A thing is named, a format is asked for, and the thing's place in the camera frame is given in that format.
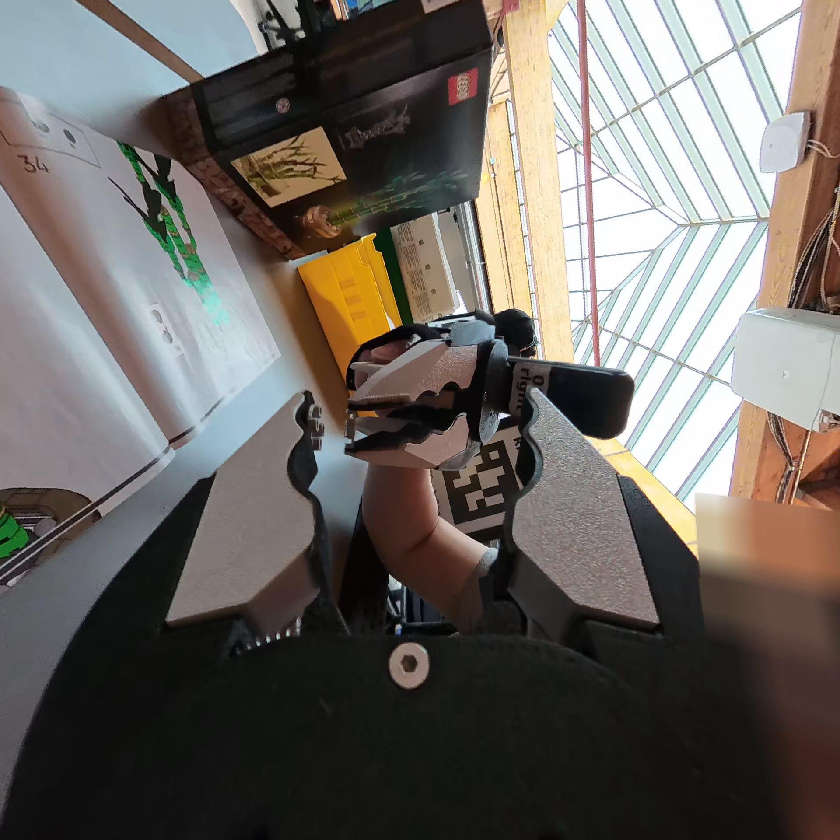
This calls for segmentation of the lego instruction booklet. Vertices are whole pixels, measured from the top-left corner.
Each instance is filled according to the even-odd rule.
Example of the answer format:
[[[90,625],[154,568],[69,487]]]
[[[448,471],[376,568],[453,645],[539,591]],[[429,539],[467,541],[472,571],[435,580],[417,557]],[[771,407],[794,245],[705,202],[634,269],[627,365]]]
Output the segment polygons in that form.
[[[155,478],[280,356],[172,159],[1,94],[2,587]]]

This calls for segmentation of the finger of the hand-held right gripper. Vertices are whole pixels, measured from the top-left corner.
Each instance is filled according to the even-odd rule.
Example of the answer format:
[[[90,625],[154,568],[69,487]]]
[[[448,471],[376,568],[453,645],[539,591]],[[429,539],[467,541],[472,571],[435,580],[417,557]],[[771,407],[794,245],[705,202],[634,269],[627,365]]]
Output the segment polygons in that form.
[[[366,380],[348,401],[354,411],[387,410],[414,403],[423,394],[432,396],[454,384],[466,389],[478,364],[479,345],[452,346],[445,341],[416,343],[387,364],[353,363]]]
[[[354,445],[349,453],[344,452],[373,466],[462,469],[485,443],[483,411],[400,406],[373,416],[355,412]]]

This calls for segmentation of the green plastic bin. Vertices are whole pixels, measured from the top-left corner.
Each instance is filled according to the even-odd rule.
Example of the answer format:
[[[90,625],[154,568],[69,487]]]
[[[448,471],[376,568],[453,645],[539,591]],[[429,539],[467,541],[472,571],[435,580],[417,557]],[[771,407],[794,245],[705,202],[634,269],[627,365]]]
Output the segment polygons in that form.
[[[396,254],[394,238],[389,227],[385,227],[375,234],[374,247],[382,255],[385,262],[385,269],[402,324],[415,323],[416,321],[406,294],[403,273]]]

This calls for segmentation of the black lego set box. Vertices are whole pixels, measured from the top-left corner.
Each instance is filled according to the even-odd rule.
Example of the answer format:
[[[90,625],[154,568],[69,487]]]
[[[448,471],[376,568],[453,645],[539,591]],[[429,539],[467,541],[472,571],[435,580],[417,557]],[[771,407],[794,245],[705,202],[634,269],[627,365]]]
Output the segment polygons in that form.
[[[479,1],[390,2],[165,99],[176,159],[294,260],[478,197]]]

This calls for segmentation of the yellow plastic bin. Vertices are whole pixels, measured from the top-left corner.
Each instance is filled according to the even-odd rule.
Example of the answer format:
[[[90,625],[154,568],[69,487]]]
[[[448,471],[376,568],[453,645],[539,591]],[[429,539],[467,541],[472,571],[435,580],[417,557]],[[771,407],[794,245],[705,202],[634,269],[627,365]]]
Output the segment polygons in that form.
[[[374,239],[364,236],[298,268],[342,375],[363,343],[402,325]]]

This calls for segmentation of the white wireless access point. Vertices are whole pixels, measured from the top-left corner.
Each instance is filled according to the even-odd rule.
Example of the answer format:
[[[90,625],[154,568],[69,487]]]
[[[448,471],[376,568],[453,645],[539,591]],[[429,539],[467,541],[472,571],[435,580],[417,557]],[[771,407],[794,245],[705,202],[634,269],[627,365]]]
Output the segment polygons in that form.
[[[759,169],[780,174],[800,165],[810,139],[812,114],[799,111],[771,121],[763,132],[759,150]]]

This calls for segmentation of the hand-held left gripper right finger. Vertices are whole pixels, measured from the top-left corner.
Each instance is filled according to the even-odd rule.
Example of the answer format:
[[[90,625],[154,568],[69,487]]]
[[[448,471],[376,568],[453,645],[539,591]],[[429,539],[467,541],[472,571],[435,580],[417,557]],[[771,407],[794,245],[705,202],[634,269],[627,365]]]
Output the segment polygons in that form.
[[[581,618],[656,628],[618,474],[538,388],[525,405],[521,454],[535,466],[506,517],[513,600],[547,636],[568,635]]]

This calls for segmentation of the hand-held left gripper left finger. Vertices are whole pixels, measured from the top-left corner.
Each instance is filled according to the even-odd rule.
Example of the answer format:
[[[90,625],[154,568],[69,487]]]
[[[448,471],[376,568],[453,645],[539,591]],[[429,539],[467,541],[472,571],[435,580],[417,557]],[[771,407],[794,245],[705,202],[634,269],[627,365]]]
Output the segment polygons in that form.
[[[308,391],[295,393],[220,465],[186,555],[166,623],[226,617],[280,634],[326,589]]]

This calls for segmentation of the red ceiling pipe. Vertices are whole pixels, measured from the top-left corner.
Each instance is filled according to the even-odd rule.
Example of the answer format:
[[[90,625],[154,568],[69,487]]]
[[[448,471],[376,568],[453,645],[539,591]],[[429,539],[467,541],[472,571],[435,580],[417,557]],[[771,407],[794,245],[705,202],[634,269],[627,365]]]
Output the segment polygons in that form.
[[[587,242],[587,268],[591,302],[593,364],[601,366],[601,331],[597,298],[597,277],[595,263],[595,218],[592,171],[592,119],[590,69],[588,57],[587,16],[585,1],[576,2],[576,17],[579,32],[579,71],[581,81],[581,126],[582,155],[584,166],[585,230]]]

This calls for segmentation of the person's right forearm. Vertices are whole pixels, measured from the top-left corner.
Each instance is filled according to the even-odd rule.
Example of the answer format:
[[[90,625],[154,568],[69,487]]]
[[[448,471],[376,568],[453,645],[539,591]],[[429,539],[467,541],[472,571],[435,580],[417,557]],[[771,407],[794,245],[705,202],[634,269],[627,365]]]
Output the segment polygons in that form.
[[[429,470],[369,465],[361,507],[389,574],[472,634],[484,612],[479,581],[497,552],[439,516]]]

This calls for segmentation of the person's right hand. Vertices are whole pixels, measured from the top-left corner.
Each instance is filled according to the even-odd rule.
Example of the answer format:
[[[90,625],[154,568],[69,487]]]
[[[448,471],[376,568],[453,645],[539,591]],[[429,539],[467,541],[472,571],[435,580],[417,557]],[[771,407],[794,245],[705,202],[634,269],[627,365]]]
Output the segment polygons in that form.
[[[372,362],[374,364],[389,364],[397,357],[421,343],[442,343],[448,345],[444,333],[436,328],[424,324],[408,324],[395,328],[374,339],[362,343],[355,351],[350,362]]]

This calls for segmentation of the white printed cardboard box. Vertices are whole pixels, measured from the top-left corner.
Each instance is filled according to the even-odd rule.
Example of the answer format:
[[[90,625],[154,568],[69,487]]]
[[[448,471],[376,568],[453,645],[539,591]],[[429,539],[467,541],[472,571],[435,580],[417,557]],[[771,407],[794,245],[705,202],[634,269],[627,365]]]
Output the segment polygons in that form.
[[[459,294],[445,254],[436,213],[390,228],[414,323],[447,318]]]

